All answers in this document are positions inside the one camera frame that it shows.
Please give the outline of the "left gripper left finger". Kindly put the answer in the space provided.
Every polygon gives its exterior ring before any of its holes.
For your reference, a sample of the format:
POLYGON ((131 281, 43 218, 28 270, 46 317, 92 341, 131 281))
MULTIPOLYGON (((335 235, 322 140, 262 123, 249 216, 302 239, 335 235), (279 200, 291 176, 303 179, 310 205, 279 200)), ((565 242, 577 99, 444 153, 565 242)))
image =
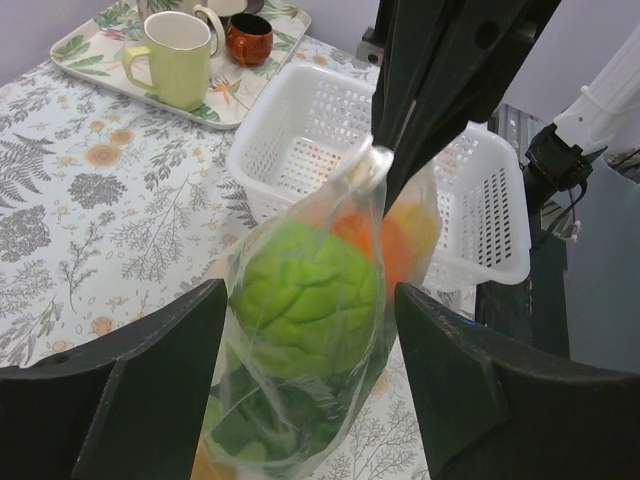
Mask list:
POLYGON ((227 307, 208 280, 158 311, 1 371, 5 479, 187 479, 227 307))

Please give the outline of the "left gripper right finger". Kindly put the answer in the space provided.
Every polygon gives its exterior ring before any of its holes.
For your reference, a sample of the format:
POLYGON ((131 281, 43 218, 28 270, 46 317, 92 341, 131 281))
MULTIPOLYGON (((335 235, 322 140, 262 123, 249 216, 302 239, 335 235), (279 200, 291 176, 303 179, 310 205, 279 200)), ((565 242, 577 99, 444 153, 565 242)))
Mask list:
POLYGON ((395 320, 433 479, 635 479, 639 378, 519 343, 402 283, 395 320))

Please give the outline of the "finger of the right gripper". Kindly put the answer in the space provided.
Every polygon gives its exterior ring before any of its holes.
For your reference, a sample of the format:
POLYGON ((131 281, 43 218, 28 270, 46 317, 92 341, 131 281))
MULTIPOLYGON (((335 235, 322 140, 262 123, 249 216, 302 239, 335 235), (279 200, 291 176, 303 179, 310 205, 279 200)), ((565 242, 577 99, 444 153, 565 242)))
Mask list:
POLYGON ((410 103, 415 95, 415 72, 428 37, 423 27, 430 19, 428 1, 382 1, 375 33, 385 41, 376 91, 372 98, 374 143, 387 148, 397 144, 410 103))
POLYGON ((484 123, 502 100, 555 1, 428 1, 428 37, 415 95, 386 177, 391 207, 408 180, 467 126, 484 123))

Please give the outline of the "fake orange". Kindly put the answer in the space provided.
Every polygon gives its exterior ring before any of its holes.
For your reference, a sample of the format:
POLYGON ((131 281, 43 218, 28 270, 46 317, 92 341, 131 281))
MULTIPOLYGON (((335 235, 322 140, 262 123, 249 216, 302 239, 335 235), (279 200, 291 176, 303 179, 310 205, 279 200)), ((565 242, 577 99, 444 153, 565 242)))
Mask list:
POLYGON ((361 250, 374 260, 374 243, 379 242, 384 262, 388 288, 399 282, 408 282, 410 277, 410 254, 408 241, 400 227, 390 218, 382 220, 380 227, 373 227, 368 213, 356 212, 333 221, 331 232, 361 250))

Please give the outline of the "fake green cabbage ball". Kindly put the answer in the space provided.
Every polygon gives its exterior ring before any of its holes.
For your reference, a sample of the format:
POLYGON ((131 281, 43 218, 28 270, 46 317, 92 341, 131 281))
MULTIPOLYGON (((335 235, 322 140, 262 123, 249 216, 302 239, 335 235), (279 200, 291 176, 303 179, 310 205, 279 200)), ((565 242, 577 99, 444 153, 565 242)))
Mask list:
POLYGON ((291 221, 251 257, 230 304, 267 374, 326 378, 365 357, 379 286, 377 268, 358 248, 291 221))

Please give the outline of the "clear zip top bag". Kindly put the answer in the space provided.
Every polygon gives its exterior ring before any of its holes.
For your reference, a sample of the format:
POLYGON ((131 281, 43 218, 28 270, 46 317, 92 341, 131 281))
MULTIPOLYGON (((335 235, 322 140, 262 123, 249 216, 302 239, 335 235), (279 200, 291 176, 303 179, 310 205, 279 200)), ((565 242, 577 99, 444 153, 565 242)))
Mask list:
POLYGON ((431 165, 388 203, 394 154, 364 139, 228 260, 223 336, 191 475, 301 479, 344 440, 440 233, 431 165))

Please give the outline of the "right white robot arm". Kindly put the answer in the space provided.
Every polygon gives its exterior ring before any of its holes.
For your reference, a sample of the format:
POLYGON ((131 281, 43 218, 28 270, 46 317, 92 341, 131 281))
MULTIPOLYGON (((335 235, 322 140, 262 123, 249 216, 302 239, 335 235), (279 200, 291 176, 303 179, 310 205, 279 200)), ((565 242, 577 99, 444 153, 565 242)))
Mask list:
MULTIPOLYGON (((486 122, 558 7, 556 1, 384 1, 389 21, 372 103, 374 143, 395 154, 391 207, 408 180, 468 122, 486 122)), ((594 160, 639 103, 639 34, 530 144, 524 170, 535 216, 585 185, 594 160)))

